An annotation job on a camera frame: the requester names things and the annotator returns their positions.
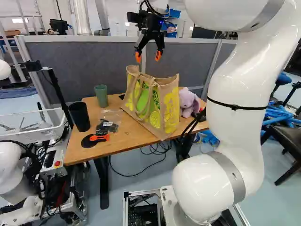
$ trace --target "stuffed animal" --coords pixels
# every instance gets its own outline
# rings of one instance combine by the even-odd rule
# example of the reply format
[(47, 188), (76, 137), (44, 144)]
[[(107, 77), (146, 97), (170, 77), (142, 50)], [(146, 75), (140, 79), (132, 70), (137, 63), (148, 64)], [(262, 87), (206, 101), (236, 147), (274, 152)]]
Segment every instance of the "stuffed animal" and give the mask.
[(191, 113), (198, 113), (201, 107), (201, 102), (197, 95), (190, 92), (187, 87), (179, 91), (181, 116), (184, 118), (190, 117)]

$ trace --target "cubicle partition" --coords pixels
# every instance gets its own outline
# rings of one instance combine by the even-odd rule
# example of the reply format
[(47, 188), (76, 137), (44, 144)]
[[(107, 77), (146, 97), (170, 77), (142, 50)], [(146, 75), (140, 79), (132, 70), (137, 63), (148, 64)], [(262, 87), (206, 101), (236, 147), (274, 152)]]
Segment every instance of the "cubicle partition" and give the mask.
[[(40, 60), (52, 67), (59, 79), (66, 102), (94, 96), (94, 86), (106, 84), (109, 94), (126, 91), (126, 66), (136, 65), (136, 37), (111, 36), (17, 36), (23, 60)], [(155, 61), (156, 44), (143, 50), (141, 69), (159, 78), (180, 75), (180, 86), (206, 96), (206, 87), (214, 69), (234, 48), (236, 41), (165, 38), (164, 54)], [(45, 107), (58, 99), (47, 78), (32, 73), (32, 80)]]

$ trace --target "table leg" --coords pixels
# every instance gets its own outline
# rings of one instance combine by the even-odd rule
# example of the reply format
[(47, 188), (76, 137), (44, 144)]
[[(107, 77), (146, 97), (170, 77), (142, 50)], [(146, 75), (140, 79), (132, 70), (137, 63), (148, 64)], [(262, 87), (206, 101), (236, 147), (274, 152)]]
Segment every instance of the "table leg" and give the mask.
[(100, 178), (100, 208), (105, 210), (109, 207), (109, 157), (94, 159), (94, 164)]
[(176, 158), (177, 158), (177, 162), (180, 163), (181, 161), (183, 161), (184, 159), (189, 158), (189, 151), (191, 149), (191, 146), (193, 144), (193, 140), (194, 137), (196, 136), (196, 134), (190, 134), (185, 136), (184, 141), (181, 145), (179, 140), (174, 140), (175, 143), (175, 148), (176, 148)]

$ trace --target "black cup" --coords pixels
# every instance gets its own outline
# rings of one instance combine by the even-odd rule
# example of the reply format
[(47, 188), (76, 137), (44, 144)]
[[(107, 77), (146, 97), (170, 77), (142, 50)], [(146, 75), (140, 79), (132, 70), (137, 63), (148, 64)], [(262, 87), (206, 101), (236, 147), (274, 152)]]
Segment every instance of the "black cup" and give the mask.
[(70, 105), (68, 109), (79, 132), (86, 132), (90, 129), (91, 125), (86, 103), (76, 102)]

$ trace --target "bag handle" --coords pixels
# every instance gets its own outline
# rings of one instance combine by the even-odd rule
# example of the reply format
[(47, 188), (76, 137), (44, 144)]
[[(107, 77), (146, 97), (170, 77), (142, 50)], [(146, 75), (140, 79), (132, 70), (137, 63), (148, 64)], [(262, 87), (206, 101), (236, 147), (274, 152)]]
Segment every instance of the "bag handle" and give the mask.
[[(137, 116), (137, 120), (139, 121), (143, 121), (145, 120), (146, 118), (149, 117), (149, 114), (150, 114), (150, 102), (151, 102), (151, 98), (152, 98), (152, 92), (153, 92), (153, 89), (154, 89), (154, 83), (155, 83), (155, 78), (152, 78), (151, 81), (150, 81), (150, 84), (149, 84), (149, 95), (148, 95), (148, 99), (147, 99), (147, 102), (146, 102), (146, 105), (144, 106), (144, 108), (141, 110), (141, 111), (138, 111), (137, 109), (137, 102), (142, 94), (142, 86), (140, 86), (139, 88), (139, 95), (138, 95), (138, 98), (135, 98), (134, 97), (134, 92), (132, 93), (133, 95), (133, 105), (134, 105), (134, 108), (135, 108), (135, 114)], [(143, 113), (144, 111), (146, 110), (146, 113), (145, 115), (141, 118), (139, 116), (139, 114)]]

